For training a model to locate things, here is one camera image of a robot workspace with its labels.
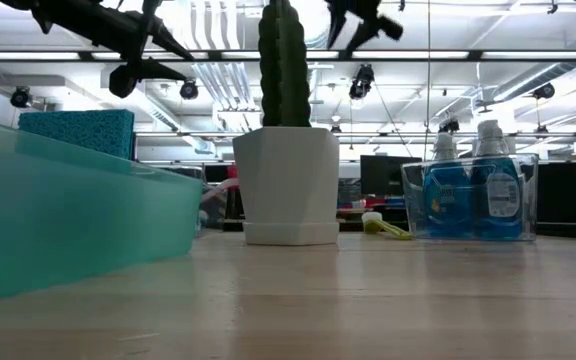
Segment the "green cactus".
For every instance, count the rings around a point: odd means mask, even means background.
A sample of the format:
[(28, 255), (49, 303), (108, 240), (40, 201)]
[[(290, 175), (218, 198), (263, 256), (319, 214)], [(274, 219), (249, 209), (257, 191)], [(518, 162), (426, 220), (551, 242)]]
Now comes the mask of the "green cactus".
[(269, 0), (258, 23), (262, 125), (309, 127), (304, 29), (289, 0)]

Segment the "blue dish soap bottle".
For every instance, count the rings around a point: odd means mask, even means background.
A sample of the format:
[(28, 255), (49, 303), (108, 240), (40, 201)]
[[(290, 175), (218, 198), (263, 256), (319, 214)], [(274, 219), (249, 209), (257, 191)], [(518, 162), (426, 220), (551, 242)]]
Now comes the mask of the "blue dish soap bottle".
[(470, 178), (457, 158), (451, 134), (438, 133), (433, 162), (424, 172), (424, 210), (428, 235), (467, 238), (471, 235)]
[(522, 233), (519, 174), (497, 120), (482, 121), (471, 173), (475, 234), (516, 239)]

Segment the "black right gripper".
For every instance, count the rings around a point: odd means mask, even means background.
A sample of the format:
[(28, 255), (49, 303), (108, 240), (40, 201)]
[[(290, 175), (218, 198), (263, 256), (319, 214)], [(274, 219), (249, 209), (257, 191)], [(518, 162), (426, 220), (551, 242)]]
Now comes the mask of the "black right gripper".
[(362, 20), (346, 46), (347, 53), (353, 53), (382, 31), (388, 37), (398, 41), (404, 32), (400, 23), (380, 15), (378, 7), (381, 0), (324, 0), (330, 13), (330, 27), (326, 48), (331, 49), (346, 23), (346, 13), (350, 12)]

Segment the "blue sponge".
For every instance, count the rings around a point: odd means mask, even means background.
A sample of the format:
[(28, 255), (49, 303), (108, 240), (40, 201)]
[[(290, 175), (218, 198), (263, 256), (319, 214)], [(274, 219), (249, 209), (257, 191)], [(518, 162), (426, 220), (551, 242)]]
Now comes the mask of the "blue sponge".
[(20, 130), (131, 160), (135, 115), (129, 110), (28, 112)]

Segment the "black cabinet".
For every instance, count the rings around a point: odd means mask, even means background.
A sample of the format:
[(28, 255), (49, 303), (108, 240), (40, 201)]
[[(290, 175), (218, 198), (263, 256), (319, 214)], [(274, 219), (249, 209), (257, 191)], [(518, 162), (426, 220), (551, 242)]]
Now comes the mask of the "black cabinet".
[(576, 224), (576, 163), (540, 164), (537, 221)]

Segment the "white plant pot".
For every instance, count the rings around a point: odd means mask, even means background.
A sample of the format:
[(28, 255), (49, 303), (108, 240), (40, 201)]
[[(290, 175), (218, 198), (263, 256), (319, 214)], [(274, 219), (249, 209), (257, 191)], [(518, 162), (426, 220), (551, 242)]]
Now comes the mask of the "white plant pot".
[(263, 127), (233, 139), (249, 245), (330, 245), (340, 145), (324, 128)]

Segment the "clear plastic bin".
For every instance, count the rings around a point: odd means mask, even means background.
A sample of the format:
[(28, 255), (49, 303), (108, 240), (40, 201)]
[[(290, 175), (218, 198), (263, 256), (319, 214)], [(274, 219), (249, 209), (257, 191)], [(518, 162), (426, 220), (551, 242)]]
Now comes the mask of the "clear plastic bin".
[(202, 196), (197, 220), (197, 236), (201, 237), (207, 229), (223, 229), (227, 208), (228, 188), (223, 185), (227, 171), (219, 166), (202, 168)]
[(538, 164), (539, 158), (535, 154), (516, 154), (509, 155), (513, 159), (519, 174), (519, 185), (521, 190), (521, 218), (522, 233), (516, 239), (486, 239), (478, 237), (475, 234), (473, 195), (474, 190), (471, 184), (471, 173), (473, 161), (475, 158), (458, 159), (464, 166), (470, 178), (471, 188), (471, 210), (472, 210), (472, 229), (471, 235), (467, 238), (438, 238), (428, 235), (426, 228), (426, 217), (424, 210), (424, 172), (430, 162), (420, 162), (406, 164), (402, 167), (402, 180), (404, 188), (404, 200), (408, 217), (410, 231), (416, 238), (424, 239), (451, 239), (451, 240), (473, 240), (473, 241), (498, 241), (498, 242), (520, 242), (533, 241), (536, 239), (536, 220), (537, 220), (537, 198), (538, 198)]

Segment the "black monitor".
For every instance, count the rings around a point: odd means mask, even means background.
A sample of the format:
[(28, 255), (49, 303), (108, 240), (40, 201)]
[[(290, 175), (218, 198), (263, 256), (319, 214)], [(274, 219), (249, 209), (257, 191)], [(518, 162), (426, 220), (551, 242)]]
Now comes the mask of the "black monitor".
[(420, 158), (383, 155), (360, 157), (361, 193), (376, 196), (402, 196), (404, 194), (401, 167), (420, 162)]

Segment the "yellow-green dish brush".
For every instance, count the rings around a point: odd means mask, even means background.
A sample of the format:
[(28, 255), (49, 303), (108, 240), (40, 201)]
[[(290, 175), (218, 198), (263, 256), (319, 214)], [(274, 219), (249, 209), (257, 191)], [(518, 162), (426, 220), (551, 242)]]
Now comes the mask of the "yellow-green dish brush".
[(412, 240), (413, 236), (394, 225), (383, 220), (382, 214), (378, 212), (365, 212), (361, 216), (363, 231), (369, 235), (385, 236), (394, 240)]

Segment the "black linear ceiling light rail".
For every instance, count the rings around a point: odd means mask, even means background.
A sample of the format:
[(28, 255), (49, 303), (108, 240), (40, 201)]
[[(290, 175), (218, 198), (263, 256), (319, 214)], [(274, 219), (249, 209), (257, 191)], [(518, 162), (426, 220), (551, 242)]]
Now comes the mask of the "black linear ceiling light rail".
[[(311, 62), (570, 62), (576, 63), (572, 50), (358, 50), (353, 53), (334, 50), (309, 50)], [(0, 51), (0, 62), (120, 62), (108, 51)]]

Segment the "green translucent plastic bin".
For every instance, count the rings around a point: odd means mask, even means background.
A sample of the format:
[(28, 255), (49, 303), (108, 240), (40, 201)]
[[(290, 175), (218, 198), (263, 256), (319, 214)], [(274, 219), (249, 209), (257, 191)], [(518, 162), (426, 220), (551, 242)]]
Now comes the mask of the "green translucent plastic bin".
[(0, 126), (0, 298), (186, 254), (202, 183)]

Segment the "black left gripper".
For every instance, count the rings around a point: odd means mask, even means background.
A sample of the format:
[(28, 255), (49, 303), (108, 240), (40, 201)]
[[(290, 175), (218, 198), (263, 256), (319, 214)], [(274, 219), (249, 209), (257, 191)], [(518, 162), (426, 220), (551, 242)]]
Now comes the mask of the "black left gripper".
[[(103, 6), (87, 6), (85, 12), (97, 22), (91, 40), (120, 54), (126, 61), (111, 72), (109, 90), (117, 97), (125, 98), (132, 93), (137, 83), (143, 79), (168, 79), (186, 81), (187, 77), (156, 60), (143, 59), (143, 50), (151, 28), (156, 24), (157, 6), (143, 6), (141, 14), (121, 13)], [(193, 55), (184, 48), (161, 23), (154, 32), (154, 44), (174, 53), (184, 60), (194, 61)]]

